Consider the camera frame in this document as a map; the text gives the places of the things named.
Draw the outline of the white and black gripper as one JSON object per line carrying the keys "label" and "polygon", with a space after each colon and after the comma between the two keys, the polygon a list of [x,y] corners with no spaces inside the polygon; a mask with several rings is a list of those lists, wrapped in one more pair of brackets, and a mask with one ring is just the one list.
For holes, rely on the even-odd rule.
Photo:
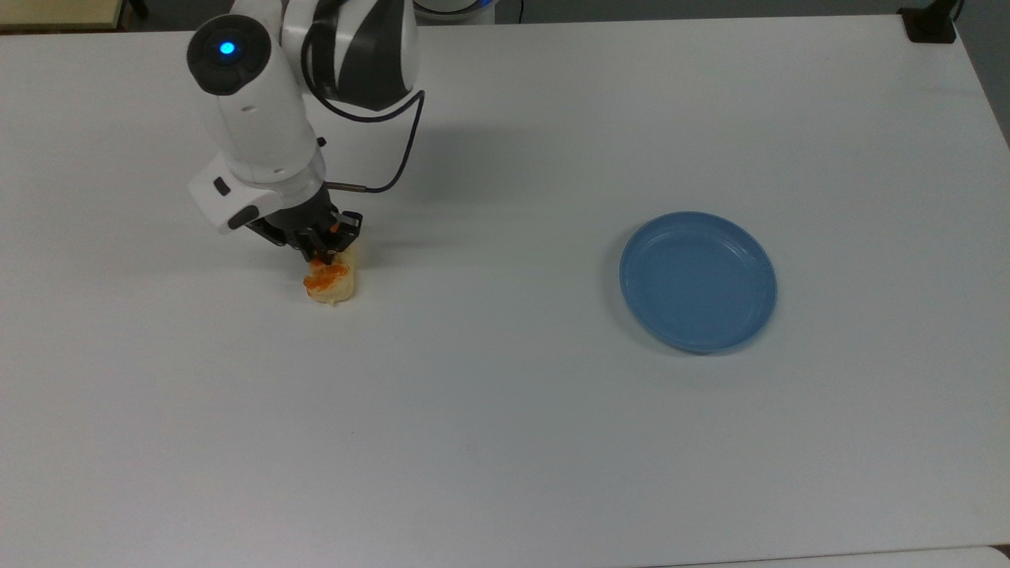
{"label": "white and black gripper", "polygon": [[188,183],[189,195],[221,234],[248,229],[275,247],[298,249],[307,263],[331,265],[360,236],[363,215],[339,211],[324,189],[320,151],[304,169],[280,182],[238,179],[219,154]]}

